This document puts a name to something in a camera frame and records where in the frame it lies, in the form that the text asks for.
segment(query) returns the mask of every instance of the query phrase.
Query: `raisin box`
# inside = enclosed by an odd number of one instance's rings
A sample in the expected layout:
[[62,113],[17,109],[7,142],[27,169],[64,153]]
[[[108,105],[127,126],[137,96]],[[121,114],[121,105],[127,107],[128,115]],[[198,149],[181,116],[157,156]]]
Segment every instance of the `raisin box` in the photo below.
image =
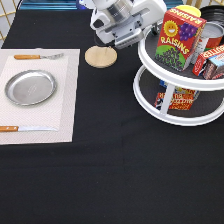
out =
[[222,53],[224,53],[224,45],[218,46],[214,49],[211,49],[211,50],[208,50],[208,51],[205,51],[205,52],[199,54],[197,61],[193,68],[193,73],[196,76],[201,76],[205,71],[208,59],[215,55],[219,55]]
[[206,20],[177,8],[163,19],[156,59],[178,71],[185,70],[193,57]]

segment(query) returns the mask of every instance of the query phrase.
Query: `white placemat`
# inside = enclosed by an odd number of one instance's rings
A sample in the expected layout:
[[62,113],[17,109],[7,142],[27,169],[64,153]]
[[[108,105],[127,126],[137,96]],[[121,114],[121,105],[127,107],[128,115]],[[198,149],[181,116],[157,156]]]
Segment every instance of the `white placemat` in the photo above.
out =
[[[68,56],[57,60],[16,60],[9,56],[0,76],[0,123],[3,126],[47,126],[59,129],[68,67]],[[44,70],[56,79],[57,89],[42,103],[19,106],[5,95],[7,82],[16,74],[27,70]]]
[[[47,59],[17,61],[13,58],[15,54],[53,55],[61,52],[65,53],[65,56],[55,61]],[[0,133],[0,144],[72,141],[78,65],[79,50],[0,50],[0,102],[2,106],[0,125],[37,125],[58,129],[57,132]],[[5,84],[15,74],[29,69],[46,70],[54,75],[57,80],[57,91],[45,102],[34,106],[14,105],[5,96]]]

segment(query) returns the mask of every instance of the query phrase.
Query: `red box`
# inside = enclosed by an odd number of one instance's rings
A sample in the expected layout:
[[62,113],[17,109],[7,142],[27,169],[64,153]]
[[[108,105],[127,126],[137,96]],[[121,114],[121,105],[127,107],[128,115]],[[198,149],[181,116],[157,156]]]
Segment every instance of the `red box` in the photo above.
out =
[[178,71],[191,61],[206,20],[177,8],[165,13],[156,59]]
[[196,76],[201,76],[204,73],[208,59],[222,53],[224,53],[224,45],[199,54],[193,68],[193,73]]
[[[161,109],[165,93],[158,93],[156,97],[155,107]],[[192,94],[174,93],[170,102],[169,109],[189,110],[194,102]]]

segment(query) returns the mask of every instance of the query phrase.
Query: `snack box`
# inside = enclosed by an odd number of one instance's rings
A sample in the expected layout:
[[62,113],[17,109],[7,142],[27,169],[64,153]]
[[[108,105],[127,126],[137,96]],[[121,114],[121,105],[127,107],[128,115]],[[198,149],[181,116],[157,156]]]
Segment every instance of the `snack box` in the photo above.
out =
[[177,8],[165,13],[156,50],[156,59],[178,71],[185,70],[206,20]]
[[205,52],[199,54],[197,61],[193,68],[193,73],[196,76],[201,76],[205,71],[208,59],[213,56],[222,54],[222,53],[224,53],[224,45],[218,46],[214,49],[211,49],[211,50],[208,50],[208,51],[205,51]]
[[[165,93],[158,93],[156,97],[155,107],[161,110]],[[192,94],[174,93],[170,102],[169,109],[189,110],[194,102]]]
[[217,79],[224,75],[224,53],[211,57],[203,73],[205,79]]
[[[167,85],[168,85],[168,83],[163,80],[160,80],[159,84],[165,88],[167,88]],[[184,88],[178,87],[178,86],[175,86],[174,92],[182,93],[182,94],[192,94],[194,96],[194,100],[196,100],[200,94],[200,91],[198,91],[198,90],[184,89]]]

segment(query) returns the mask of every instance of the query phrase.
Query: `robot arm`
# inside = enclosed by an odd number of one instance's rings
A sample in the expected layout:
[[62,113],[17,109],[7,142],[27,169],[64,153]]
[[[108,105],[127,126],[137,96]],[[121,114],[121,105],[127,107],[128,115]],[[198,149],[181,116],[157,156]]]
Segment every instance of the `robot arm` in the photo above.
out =
[[90,26],[105,44],[125,48],[144,38],[142,30],[163,19],[167,10],[163,0],[81,0],[94,9]]

